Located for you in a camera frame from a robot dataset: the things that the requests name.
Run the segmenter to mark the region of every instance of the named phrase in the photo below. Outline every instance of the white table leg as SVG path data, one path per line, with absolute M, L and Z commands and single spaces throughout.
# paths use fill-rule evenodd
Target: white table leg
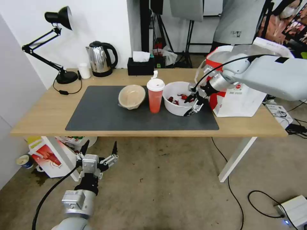
M 218 178 L 220 182 L 224 182 L 229 174 L 232 172 L 232 170 L 235 168 L 235 166 L 239 163 L 239 161 L 242 159 L 242 157 L 245 155 L 247 150 L 252 146 L 254 141 L 257 139 L 257 137 L 248 137 L 244 138 L 241 143 L 239 144 L 236 151 L 233 153 L 233 155 L 228 160 L 227 164 L 219 174 Z
M 73 170 L 73 168 L 75 167 L 75 164 L 73 164 L 71 160 L 68 158 L 64 150 L 59 145 L 57 139 L 53 136 L 48 136 L 48 137 L 42 136 L 42 139 L 45 141 L 48 147 L 52 150 L 52 152 L 55 154 L 58 160 L 62 164 L 65 164 L 68 167 L 69 170 L 67 171 L 67 173 Z M 74 181 L 79 181 L 79 173 L 77 172 L 77 170 L 75 170 L 71 174 L 71 177 L 73 178 Z

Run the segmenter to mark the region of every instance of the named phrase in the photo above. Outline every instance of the white bowl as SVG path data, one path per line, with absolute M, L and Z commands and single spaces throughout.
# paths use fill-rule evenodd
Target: white bowl
M 163 90 L 163 98 L 166 109 L 174 115 L 183 116 L 188 110 L 192 108 L 193 102 L 184 103 L 178 94 L 185 94 L 189 96 L 191 92 L 188 90 L 189 83 L 184 81 L 175 81 L 167 84 Z M 169 102 L 169 97 L 178 100 L 179 105 Z
M 136 109 L 145 99 L 145 89 L 139 85 L 128 85 L 118 95 L 119 104 L 129 110 Z

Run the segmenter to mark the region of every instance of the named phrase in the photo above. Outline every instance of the face mask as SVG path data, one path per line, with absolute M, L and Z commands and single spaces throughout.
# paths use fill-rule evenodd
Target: face mask
M 288 18 L 292 15 L 295 15 L 296 9 L 286 6 L 285 9 L 281 12 L 280 18 Z

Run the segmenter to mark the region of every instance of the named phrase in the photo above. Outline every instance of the lamp arm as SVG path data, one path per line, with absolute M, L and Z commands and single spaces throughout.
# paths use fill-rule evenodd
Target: lamp arm
M 54 35 L 52 38 L 38 44 L 37 46 L 35 46 L 34 48 L 31 48 L 31 46 L 33 46 L 33 44 L 35 44 L 35 42 L 41 40 L 42 38 L 44 38 L 45 36 L 51 34 L 52 32 L 55 32 L 56 35 Z M 46 63 L 47 65 L 53 67 L 54 69 L 58 70 L 59 72 L 63 71 L 63 67 L 58 66 L 57 64 L 48 61 L 47 59 L 43 58 L 42 56 L 39 56 L 38 54 L 34 53 L 34 50 L 39 48 L 40 46 L 46 44 L 47 42 L 53 40 L 54 38 L 58 37 L 61 35 L 61 28 L 60 27 L 54 27 L 51 31 L 49 31 L 48 33 L 42 35 L 41 37 L 37 38 L 36 40 L 30 42 L 27 45 L 22 46 L 22 51 L 24 51 L 25 53 L 30 54 L 31 56 L 37 58 L 38 60 Z

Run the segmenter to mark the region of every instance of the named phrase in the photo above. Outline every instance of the lamp shade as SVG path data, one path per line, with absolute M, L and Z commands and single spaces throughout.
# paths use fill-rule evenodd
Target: lamp shade
M 45 19 L 47 22 L 50 22 L 52 24 L 61 24 L 65 28 L 72 30 L 72 15 L 68 6 L 65 6 L 60 9 L 58 13 L 46 12 Z

